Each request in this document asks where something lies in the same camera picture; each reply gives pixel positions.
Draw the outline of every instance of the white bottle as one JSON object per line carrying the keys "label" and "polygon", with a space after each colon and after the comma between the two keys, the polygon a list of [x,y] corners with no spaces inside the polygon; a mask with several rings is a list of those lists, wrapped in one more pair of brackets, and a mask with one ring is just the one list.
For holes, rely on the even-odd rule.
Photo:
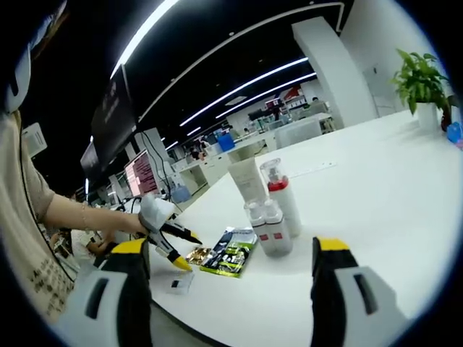
{"label": "white bottle", "polygon": [[266,181],[270,198],[276,200],[283,211],[289,235],[296,237],[301,234],[301,220],[288,176],[281,171],[280,162],[280,158],[267,161],[260,166],[260,171]]}
{"label": "white bottle", "polygon": [[258,236],[259,243],[267,255],[272,255],[276,251],[273,238],[268,232],[266,219],[262,207],[256,202],[249,202],[245,205],[247,217],[251,222],[255,234]]}
{"label": "white bottle", "polygon": [[264,216],[267,224],[267,232],[273,239],[275,255],[286,255],[292,251],[292,240],[289,235],[283,213],[275,200],[267,199],[264,202]]}

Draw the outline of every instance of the white table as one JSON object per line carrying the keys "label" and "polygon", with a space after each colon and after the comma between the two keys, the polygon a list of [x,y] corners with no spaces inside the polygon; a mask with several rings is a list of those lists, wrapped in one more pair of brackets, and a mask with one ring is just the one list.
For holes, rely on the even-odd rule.
{"label": "white table", "polygon": [[[184,324],[229,346],[310,345],[312,237],[338,237],[360,265],[395,291],[416,318],[433,300],[459,244],[461,153],[427,135],[404,111],[256,158],[280,157],[305,230],[280,260],[257,247],[240,279],[195,268],[190,292],[168,294],[177,272],[151,252],[153,300]],[[179,221],[212,247],[227,226],[248,226],[243,200],[225,175]],[[193,245],[169,238],[184,255]]]}

